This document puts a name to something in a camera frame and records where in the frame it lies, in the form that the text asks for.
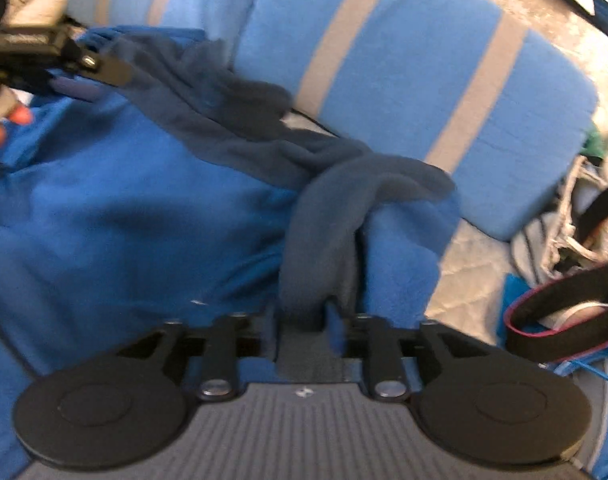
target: gray plastic base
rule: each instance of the gray plastic base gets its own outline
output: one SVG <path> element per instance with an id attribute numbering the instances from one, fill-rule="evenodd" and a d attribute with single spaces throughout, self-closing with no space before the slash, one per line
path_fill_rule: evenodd
<path id="1" fill-rule="evenodd" d="M 34 464 L 19 480 L 586 480 L 568 463 L 529 472 L 469 464 L 428 440 L 398 404 L 356 384 L 251 384 L 201 407 L 154 457 L 119 470 Z"/>

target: black round pad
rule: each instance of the black round pad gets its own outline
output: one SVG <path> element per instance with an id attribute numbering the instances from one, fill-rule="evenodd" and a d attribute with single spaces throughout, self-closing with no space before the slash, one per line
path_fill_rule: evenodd
<path id="1" fill-rule="evenodd" d="M 41 462 L 101 470 L 161 449 L 186 413 L 180 389 L 151 363 L 106 356 L 32 384 L 15 404 L 14 425 Z"/>
<path id="2" fill-rule="evenodd" d="M 419 405 L 427 433 L 447 450 L 489 465 L 567 458 L 588 429 L 588 401 L 568 378 L 511 360 L 457 360 L 431 381 Z"/>

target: metal screw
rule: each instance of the metal screw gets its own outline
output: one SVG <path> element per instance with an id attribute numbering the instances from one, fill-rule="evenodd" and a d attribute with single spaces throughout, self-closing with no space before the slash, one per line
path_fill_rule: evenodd
<path id="1" fill-rule="evenodd" d="M 207 397 L 222 397 L 231 393 L 230 383 L 224 379 L 204 381 L 200 390 Z"/>
<path id="2" fill-rule="evenodd" d="M 82 56 L 81 62 L 87 68 L 95 68 L 97 66 L 97 61 L 91 56 Z"/>
<path id="3" fill-rule="evenodd" d="M 375 393 L 385 399 L 394 399 L 406 393 L 406 386 L 399 381 L 382 381 L 375 385 Z"/>

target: small logo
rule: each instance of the small logo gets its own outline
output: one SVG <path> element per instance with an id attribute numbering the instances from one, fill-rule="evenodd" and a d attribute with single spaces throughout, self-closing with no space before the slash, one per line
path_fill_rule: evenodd
<path id="1" fill-rule="evenodd" d="M 8 43 L 48 45 L 49 37 L 47 34 L 0 34 L 0 45 Z"/>
<path id="2" fill-rule="evenodd" d="M 304 388 L 295 390 L 295 395 L 297 395 L 300 399 L 308 399 L 313 394 L 315 394 L 315 392 L 311 390 L 308 386 L 304 386 Z"/>

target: quilted gray fabric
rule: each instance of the quilted gray fabric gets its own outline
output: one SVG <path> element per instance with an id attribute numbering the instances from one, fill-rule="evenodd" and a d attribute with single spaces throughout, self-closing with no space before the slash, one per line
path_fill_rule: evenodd
<path id="1" fill-rule="evenodd" d="M 426 315 L 496 344 L 510 248 L 462 220 L 442 260 L 442 278 Z"/>

